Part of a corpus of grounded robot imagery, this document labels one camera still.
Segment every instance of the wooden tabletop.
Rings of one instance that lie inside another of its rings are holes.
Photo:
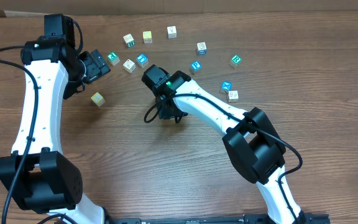
[[[267,213],[254,184],[233,168],[221,137],[193,116],[143,123],[154,102],[140,81],[145,68],[122,63],[141,53],[170,73],[189,73],[212,95],[223,80],[239,92],[238,108],[264,110],[280,137],[299,150],[302,169],[287,177],[305,212],[328,213],[332,223],[358,223],[358,11],[74,17],[84,50],[117,52],[120,63],[63,102],[65,157],[83,176],[84,191],[113,217],[184,218]],[[167,38],[167,26],[178,37]],[[153,43],[143,44],[151,30]],[[44,33],[44,19],[0,19],[0,47],[24,45]],[[123,36],[136,46],[127,49]],[[196,54],[206,42],[208,53]],[[233,69],[230,58],[242,63]],[[18,50],[0,58],[20,63]],[[16,139],[24,73],[0,64],[0,157]],[[98,108],[90,97],[99,92]],[[298,161],[288,151],[286,167]],[[7,190],[0,182],[0,218]],[[45,215],[12,202],[8,223],[36,223]]]

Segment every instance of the cube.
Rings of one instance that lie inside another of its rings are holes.
[[[202,66],[198,61],[195,61],[190,66],[190,71],[193,75],[197,74],[201,70]]]
[[[151,44],[153,42],[151,31],[143,31],[143,42],[145,44]]]
[[[96,92],[92,97],[91,100],[93,103],[95,103],[97,106],[101,106],[104,102],[106,102],[102,95],[100,95],[98,92]]]
[[[206,44],[205,44],[205,42],[197,43],[197,54],[198,55],[206,54]]]
[[[135,46],[135,40],[131,34],[125,35],[124,40],[125,40],[125,44],[127,45],[128,48]]]
[[[167,27],[167,30],[168,30],[168,38],[169,39],[177,37],[177,27],[175,27],[175,26]]]
[[[136,68],[135,63],[129,59],[124,63],[123,66],[124,66],[124,69],[129,73],[132,73]]]
[[[140,54],[139,56],[137,56],[136,62],[140,67],[144,68],[146,67],[146,65],[149,64],[149,59],[146,57],[146,55]]]
[[[109,55],[107,55],[107,58],[113,66],[117,65],[119,62],[119,57],[115,52],[111,52]]]
[[[239,93],[236,91],[229,91],[227,94],[227,101],[230,103],[239,101]]]
[[[233,58],[231,58],[230,65],[233,68],[236,68],[241,63],[241,61],[242,61],[242,59],[240,58],[240,56],[235,55],[235,56],[233,56]]]
[[[228,81],[223,81],[222,86],[221,86],[221,93],[229,93],[229,91],[231,90],[231,82]]]

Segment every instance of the wood grain surface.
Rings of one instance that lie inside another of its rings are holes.
[[[143,123],[154,102],[140,81],[145,69],[127,73],[122,62],[146,54],[168,72],[189,73],[208,92],[223,80],[239,92],[234,106],[264,110],[282,139],[303,156],[287,177],[305,212],[328,213],[332,223],[358,223],[358,11],[75,17],[84,50],[117,52],[111,73],[63,102],[65,156],[83,176],[84,191],[113,217],[183,218],[266,213],[254,184],[233,168],[219,135],[193,116]],[[167,38],[167,26],[178,37]],[[151,30],[153,44],[142,43]],[[0,19],[0,47],[23,45],[44,32],[42,18]],[[131,33],[136,46],[126,49]],[[198,56],[196,43],[208,53]],[[230,58],[242,63],[233,69]],[[19,51],[0,58],[20,63]],[[16,139],[24,100],[24,74],[0,64],[0,157]],[[106,99],[98,108],[90,97]],[[285,154],[287,167],[296,157]],[[7,190],[0,183],[0,217]],[[44,215],[13,202],[8,223],[36,223]]]

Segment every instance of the wooden block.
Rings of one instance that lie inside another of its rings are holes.
[[[229,91],[231,90],[231,82],[228,81],[223,81],[222,86],[221,86],[221,93],[229,93]]]
[[[106,102],[102,95],[100,95],[98,92],[96,92],[92,97],[91,100],[93,103],[95,103],[97,106],[101,106],[104,102]]]
[[[205,44],[205,42],[197,43],[197,54],[198,55],[206,54],[206,44]]]
[[[168,38],[169,39],[177,37],[177,27],[175,27],[175,26],[167,27],[167,30],[168,30]]]
[[[149,59],[146,57],[146,55],[140,54],[139,56],[137,56],[136,62],[141,68],[144,68],[146,67],[146,65],[149,64]]]
[[[135,40],[131,34],[125,35],[124,40],[125,40],[125,44],[127,45],[128,48],[135,46]]]
[[[192,72],[193,75],[197,74],[200,72],[202,66],[198,61],[195,61],[191,64],[190,66],[190,71]]]
[[[117,65],[119,62],[119,57],[115,52],[111,52],[109,55],[107,55],[107,58],[113,66]]]
[[[124,66],[124,69],[129,73],[132,73],[136,68],[135,63],[129,59],[124,63],[123,66]]]
[[[143,31],[143,42],[145,44],[151,44],[153,42],[151,31]]]
[[[239,93],[237,92],[237,90],[229,91],[229,93],[227,94],[227,102],[233,103],[233,102],[237,102],[238,100],[239,100]]]
[[[230,59],[230,65],[233,68],[237,68],[237,66],[241,63],[242,59],[240,58],[240,56],[235,55]]]

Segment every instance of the yellow cube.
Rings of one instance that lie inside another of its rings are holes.
[[[101,106],[104,102],[106,102],[103,98],[102,95],[100,95],[98,92],[96,92],[92,97],[91,97],[93,103],[95,103],[97,106]]]
[[[145,44],[151,44],[153,42],[151,31],[143,31],[143,42]]]

